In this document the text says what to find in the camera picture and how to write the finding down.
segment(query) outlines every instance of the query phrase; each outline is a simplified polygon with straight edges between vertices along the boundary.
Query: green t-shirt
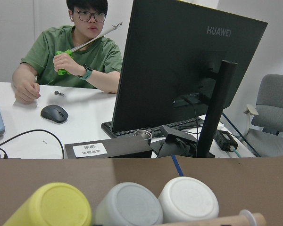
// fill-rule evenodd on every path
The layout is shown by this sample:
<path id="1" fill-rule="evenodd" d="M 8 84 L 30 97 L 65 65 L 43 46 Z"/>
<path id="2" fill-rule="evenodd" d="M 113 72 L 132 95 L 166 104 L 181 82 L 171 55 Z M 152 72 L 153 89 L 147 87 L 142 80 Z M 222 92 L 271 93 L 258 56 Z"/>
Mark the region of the green t-shirt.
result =
<path id="1" fill-rule="evenodd" d="M 72 26 L 61 26 L 43 31 L 21 63 L 28 63 L 37 72 L 37 83 L 67 87 L 95 88 L 87 81 L 71 74 L 58 75 L 54 70 L 53 57 L 57 51 L 66 51 L 74 47 Z M 108 73 L 121 71 L 122 56 L 119 47 L 113 40 L 101 37 L 94 41 L 86 50 L 77 50 L 72 54 L 80 65 L 87 64 L 90 68 Z"/>

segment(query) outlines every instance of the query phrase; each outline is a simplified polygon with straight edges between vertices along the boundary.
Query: man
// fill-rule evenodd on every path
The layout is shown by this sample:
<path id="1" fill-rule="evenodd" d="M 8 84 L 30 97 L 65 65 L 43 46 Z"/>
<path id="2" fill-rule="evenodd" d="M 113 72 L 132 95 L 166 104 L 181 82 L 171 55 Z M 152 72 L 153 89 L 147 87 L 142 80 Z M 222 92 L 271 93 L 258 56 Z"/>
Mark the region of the man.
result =
<path id="1" fill-rule="evenodd" d="M 100 89 L 117 93 L 122 66 L 119 47 L 101 37 L 72 54 L 56 55 L 97 37 L 107 15 L 107 0 L 67 0 L 74 26 L 43 31 L 13 74 L 15 98 L 24 104 L 40 97 L 41 85 Z M 59 69 L 70 74 L 58 75 Z"/>

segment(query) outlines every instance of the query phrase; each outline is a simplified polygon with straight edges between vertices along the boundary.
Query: computer monitor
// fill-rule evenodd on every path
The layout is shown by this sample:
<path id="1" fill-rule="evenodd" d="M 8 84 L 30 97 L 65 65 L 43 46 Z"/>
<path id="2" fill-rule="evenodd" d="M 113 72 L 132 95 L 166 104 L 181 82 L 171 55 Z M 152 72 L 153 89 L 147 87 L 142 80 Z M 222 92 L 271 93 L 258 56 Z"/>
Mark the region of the computer monitor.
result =
<path id="1" fill-rule="evenodd" d="M 218 72 L 223 60 L 237 63 L 219 106 L 228 107 L 266 26 L 179 0 L 134 0 L 111 130 L 207 114 L 204 100 L 212 97 L 216 82 L 209 73 Z"/>

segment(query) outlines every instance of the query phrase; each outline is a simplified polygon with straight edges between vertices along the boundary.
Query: chair backrest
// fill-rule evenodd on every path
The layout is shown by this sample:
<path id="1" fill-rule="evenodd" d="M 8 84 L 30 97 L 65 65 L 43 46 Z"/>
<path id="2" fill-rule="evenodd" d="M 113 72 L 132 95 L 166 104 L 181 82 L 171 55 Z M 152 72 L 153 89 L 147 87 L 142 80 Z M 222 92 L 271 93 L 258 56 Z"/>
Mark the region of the chair backrest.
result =
<path id="1" fill-rule="evenodd" d="M 260 84 L 252 124 L 283 132 L 283 75 L 268 74 Z"/>

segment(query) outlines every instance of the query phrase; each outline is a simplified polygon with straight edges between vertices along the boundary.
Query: keyboard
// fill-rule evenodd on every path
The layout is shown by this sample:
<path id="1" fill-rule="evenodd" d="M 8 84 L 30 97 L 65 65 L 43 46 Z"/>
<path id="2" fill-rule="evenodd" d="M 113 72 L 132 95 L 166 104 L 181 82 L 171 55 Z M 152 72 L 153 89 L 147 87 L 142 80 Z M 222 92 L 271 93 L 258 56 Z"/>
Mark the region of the keyboard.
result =
<path id="1" fill-rule="evenodd" d="M 195 118 L 192 118 L 184 121 L 170 123 L 167 124 L 167 126 L 177 130 L 192 129 L 195 128 L 197 125 L 201 126 L 204 122 L 201 118 L 197 118 L 197 120 L 198 122 L 196 122 Z M 143 128 L 143 130 L 150 132 L 152 134 L 152 138 L 163 137 L 163 134 L 159 130 L 159 127 L 160 126 L 153 128 Z M 135 131 L 139 130 L 139 129 L 133 129 L 133 130 L 120 131 L 120 132 L 112 132 L 110 121 L 102 123 L 101 128 L 108 134 L 110 138 L 131 137 L 134 136 Z"/>

